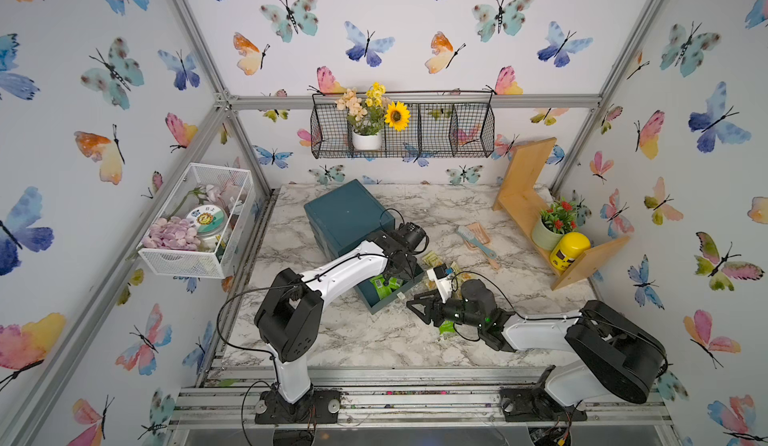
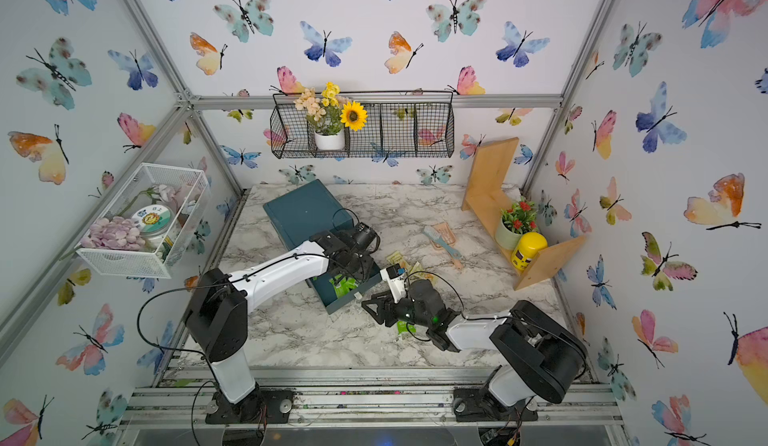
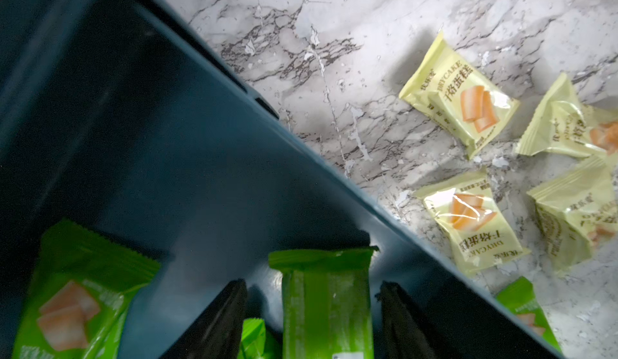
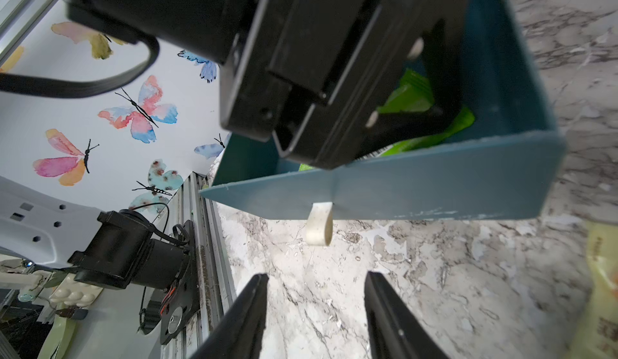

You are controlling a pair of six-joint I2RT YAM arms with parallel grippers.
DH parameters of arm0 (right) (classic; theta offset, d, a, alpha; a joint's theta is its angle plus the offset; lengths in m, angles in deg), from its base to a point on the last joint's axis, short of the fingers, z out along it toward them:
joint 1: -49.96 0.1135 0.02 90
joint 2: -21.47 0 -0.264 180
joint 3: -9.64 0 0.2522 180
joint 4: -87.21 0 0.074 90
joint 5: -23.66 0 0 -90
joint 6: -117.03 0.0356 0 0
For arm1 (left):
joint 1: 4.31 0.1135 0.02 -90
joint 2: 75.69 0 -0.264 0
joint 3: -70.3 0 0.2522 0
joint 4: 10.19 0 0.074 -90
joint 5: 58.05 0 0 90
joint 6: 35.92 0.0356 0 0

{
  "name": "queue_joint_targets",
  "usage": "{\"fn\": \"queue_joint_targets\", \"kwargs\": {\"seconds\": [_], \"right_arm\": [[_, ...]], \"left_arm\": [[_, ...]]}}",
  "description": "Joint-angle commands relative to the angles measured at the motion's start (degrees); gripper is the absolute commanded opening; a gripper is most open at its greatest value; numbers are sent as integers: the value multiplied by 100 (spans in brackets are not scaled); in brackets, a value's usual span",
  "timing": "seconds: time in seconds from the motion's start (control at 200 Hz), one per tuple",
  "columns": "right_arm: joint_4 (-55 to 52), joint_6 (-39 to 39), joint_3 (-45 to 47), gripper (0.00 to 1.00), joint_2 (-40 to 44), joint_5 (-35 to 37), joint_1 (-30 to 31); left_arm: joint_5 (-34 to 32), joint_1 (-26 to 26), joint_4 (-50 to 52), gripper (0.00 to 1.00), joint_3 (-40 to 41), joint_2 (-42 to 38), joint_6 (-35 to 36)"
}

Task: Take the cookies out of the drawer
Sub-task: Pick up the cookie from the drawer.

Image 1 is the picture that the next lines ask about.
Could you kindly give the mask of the yellow cookie packet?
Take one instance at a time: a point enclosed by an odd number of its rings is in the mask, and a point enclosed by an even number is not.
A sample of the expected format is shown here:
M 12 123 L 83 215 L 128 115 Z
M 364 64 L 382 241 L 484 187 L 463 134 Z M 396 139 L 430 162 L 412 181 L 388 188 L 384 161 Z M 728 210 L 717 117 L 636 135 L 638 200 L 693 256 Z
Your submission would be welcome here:
M 469 272 L 455 272 L 452 281 L 457 285 L 461 286 L 465 281 L 471 280 L 472 275 Z
M 444 265 L 444 260 L 434 251 L 429 251 L 425 253 L 422 257 L 422 260 L 425 265 L 428 266 L 429 269 L 433 269 L 437 266 Z

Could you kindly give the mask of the teal drawer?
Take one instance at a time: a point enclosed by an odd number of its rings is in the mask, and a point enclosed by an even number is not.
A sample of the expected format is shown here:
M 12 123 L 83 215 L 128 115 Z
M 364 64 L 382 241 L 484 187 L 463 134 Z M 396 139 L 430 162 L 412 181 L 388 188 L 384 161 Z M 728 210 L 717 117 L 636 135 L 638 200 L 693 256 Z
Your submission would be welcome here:
M 391 278 L 379 275 L 359 283 L 355 286 L 355 291 L 368 312 L 376 314 L 418 285 L 424 274 L 423 268 L 416 265 L 413 273 L 405 272 L 401 276 Z

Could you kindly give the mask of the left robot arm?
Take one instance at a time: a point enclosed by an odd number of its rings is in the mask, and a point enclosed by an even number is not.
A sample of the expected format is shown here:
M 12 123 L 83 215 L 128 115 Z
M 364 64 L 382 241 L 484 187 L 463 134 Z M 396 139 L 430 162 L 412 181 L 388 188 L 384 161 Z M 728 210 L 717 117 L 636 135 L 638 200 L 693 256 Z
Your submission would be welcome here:
M 377 276 L 415 281 L 416 256 L 429 239 L 406 222 L 393 232 L 369 234 L 348 253 L 303 273 L 287 268 L 267 290 L 254 324 L 275 360 L 277 394 L 294 405 L 312 389 L 305 355 L 314 345 L 322 315 L 335 299 Z

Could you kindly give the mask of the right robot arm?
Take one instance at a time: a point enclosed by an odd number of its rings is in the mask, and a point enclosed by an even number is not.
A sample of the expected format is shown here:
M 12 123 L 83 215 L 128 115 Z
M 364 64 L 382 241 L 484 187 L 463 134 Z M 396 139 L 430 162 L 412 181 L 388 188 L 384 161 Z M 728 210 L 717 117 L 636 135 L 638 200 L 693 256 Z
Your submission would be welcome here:
M 464 282 L 459 290 L 459 299 L 441 287 L 419 293 L 406 306 L 428 325 L 452 322 L 475 328 L 477 340 L 494 351 L 575 354 L 575 361 L 552 367 L 541 378 L 544 397 L 561 407 L 608 394 L 643 404 L 669 367 L 658 340 L 601 301 L 589 300 L 559 315 L 524 315 L 499 307 L 479 279 Z

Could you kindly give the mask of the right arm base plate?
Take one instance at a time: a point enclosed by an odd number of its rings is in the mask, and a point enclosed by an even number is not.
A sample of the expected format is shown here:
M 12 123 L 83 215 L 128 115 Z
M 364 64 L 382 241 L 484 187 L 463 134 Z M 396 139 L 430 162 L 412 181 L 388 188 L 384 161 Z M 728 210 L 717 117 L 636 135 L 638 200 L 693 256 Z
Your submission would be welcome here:
M 506 422 L 581 422 L 587 414 L 575 406 L 562 406 L 543 389 L 533 387 L 502 388 L 500 408 Z

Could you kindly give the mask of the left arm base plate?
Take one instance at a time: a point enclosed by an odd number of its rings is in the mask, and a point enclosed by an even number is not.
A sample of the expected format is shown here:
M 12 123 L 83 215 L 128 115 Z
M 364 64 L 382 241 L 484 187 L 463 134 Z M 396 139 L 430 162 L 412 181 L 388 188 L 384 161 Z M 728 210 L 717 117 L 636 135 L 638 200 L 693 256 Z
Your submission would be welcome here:
M 263 391 L 255 407 L 256 424 L 335 424 L 341 409 L 341 392 L 310 389 L 296 403 L 289 403 L 277 390 Z

